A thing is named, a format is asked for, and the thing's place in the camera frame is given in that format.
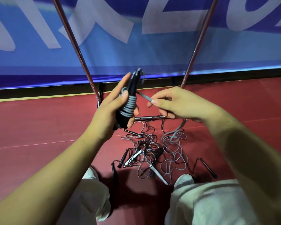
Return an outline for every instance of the floor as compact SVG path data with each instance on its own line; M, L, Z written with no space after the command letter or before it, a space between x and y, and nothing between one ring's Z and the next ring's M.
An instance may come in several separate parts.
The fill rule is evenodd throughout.
M187 85L186 89L222 106L248 128L281 152L281 78ZM161 88L145 89L151 96ZM147 108L138 98L140 115L158 115L156 107ZM0 200L46 163L59 155L86 129L96 111L94 95L0 102ZM173 130L181 120L167 120L165 130ZM161 136L161 121L151 122ZM139 132L141 124L132 128ZM207 129L200 123L188 121L184 126L187 139L182 147L193 166L202 157L218 175L213 179L198 164L200 181L233 178L233 173ZM93 166L102 181L111 184L111 162L119 160L129 141L120 139L122 130L106 142L96 156ZM173 172L175 181L182 173ZM116 209L100 224L162 224L169 207L172 186L159 179L140 180L136 170L118 170L120 189L116 192Z

